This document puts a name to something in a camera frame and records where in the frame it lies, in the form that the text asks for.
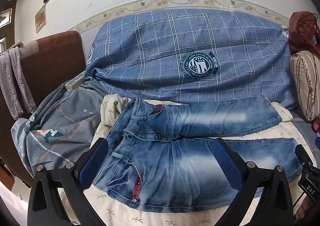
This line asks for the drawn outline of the person right hand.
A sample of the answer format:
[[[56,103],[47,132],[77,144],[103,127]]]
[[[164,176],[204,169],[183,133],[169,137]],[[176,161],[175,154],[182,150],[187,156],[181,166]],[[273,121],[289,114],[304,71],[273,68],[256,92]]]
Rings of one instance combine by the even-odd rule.
[[[308,220],[308,215],[310,214],[310,210],[313,209],[315,203],[309,198],[309,196],[306,196],[300,207],[297,209],[295,217],[298,220]]]

